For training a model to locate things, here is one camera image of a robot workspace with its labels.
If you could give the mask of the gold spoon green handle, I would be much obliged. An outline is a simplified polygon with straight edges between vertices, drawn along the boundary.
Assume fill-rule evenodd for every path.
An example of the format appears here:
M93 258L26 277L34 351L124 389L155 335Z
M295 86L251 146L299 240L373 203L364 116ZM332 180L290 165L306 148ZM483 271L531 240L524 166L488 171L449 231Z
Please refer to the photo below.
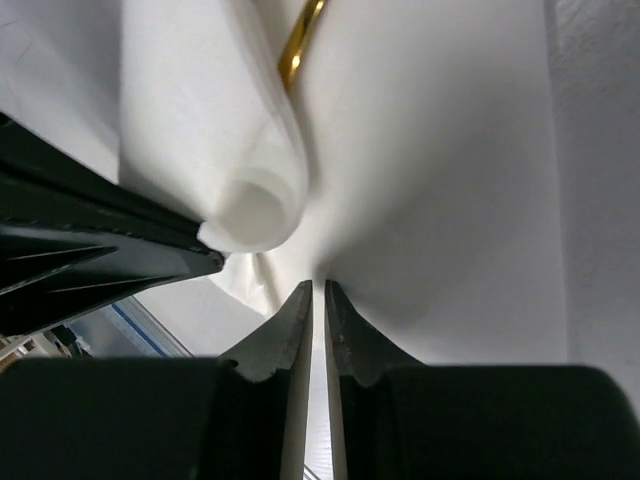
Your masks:
M293 88L305 52L327 4L327 0L307 0L296 19L278 61L278 73L286 92Z

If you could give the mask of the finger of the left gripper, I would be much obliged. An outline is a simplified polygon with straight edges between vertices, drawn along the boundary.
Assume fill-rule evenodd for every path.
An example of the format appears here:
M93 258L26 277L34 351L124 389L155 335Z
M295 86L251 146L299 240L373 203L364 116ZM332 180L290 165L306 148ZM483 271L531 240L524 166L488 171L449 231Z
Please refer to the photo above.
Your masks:
M103 178L6 115L1 116L1 171L63 201L46 207L56 223L210 253L196 239L194 221Z
M1 224L1 334L26 335L148 288L222 270L221 254L113 233Z

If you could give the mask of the white paper napkin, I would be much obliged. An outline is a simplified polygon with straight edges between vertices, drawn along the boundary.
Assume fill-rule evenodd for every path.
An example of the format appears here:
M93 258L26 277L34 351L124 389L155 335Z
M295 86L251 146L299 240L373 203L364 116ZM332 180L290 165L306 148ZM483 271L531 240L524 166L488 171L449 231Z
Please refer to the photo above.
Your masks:
M567 360L540 1L5 1L1 108L201 223L218 275L139 302L218 353L339 282L427 363Z

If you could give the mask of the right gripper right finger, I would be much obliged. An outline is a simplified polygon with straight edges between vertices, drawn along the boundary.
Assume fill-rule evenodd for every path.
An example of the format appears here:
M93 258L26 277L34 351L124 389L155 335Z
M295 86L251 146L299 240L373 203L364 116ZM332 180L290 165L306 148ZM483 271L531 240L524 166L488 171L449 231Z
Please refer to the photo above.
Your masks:
M605 372L429 366L325 284L338 479L635 479L639 422Z

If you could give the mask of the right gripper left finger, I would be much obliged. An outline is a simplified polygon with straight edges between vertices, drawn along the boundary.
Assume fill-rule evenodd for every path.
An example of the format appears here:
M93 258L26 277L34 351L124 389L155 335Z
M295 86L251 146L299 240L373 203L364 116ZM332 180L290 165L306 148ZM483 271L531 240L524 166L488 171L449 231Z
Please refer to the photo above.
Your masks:
M217 357L21 360L1 376L5 479L299 479L313 288Z

